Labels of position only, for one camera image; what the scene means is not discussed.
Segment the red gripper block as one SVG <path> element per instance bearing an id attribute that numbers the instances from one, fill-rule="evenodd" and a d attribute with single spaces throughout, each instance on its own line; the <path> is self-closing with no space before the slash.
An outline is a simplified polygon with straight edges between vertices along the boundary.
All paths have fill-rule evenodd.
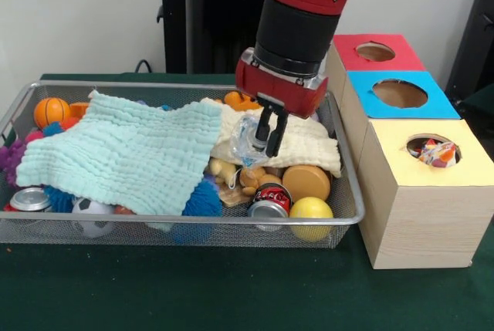
<path id="1" fill-rule="evenodd" d="M 258 101 L 264 99 L 285 109 L 277 113 L 276 128 L 269 135 L 272 109 L 265 106 L 255 132 L 254 148 L 266 148 L 267 157 L 277 157 L 288 122 L 287 112 L 303 119 L 310 117 L 327 92 L 328 78 L 320 74 L 302 78 L 275 73 L 257 61 L 253 52 L 244 52 L 236 66 L 235 83 L 240 91 Z"/>

